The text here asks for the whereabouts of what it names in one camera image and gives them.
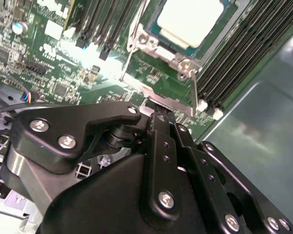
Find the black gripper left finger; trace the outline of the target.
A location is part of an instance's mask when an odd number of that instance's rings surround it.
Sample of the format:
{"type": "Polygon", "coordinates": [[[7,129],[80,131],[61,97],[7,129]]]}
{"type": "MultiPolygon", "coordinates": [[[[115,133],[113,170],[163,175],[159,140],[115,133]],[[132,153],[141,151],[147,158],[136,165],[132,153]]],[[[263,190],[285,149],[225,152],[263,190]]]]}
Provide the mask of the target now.
{"type": "MultiPolygon", "coordinates": [[[[126,101],[22,111],[12,122],[1,177],[44,217],[63,191],[128,156],[177,165],[170,114],[155,105],[146,115],[126,101]]],[[[180,193],[149,186],[147,194],[139,205],[146,221],[179,218],[180,193]]]]}

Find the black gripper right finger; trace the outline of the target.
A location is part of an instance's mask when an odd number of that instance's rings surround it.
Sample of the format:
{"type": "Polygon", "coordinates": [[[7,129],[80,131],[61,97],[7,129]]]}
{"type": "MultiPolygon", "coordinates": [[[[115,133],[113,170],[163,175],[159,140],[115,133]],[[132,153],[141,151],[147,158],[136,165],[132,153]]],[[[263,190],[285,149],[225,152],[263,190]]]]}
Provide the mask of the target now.
{"type": "Polygon", "coordinates": [[[196,144],[170,114],[185,189],[172,234],[293,234],[293,224],[212,143],[196,144]]]}

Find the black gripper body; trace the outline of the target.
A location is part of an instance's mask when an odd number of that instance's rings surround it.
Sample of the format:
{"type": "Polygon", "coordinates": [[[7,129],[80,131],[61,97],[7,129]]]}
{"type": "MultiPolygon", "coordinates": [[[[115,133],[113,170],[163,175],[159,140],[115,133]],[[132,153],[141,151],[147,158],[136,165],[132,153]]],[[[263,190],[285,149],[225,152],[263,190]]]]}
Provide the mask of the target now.
{"type": "Polygon", "coordinates": [[[186,172],[174,162],[128,156],[63,191],[49,206],[41,234],[217,234],[208,213],[200,211],[186,172]],[[180,193],[181,214],[158,229],[143,219],[139,205],[147,187],[180,193]]]}

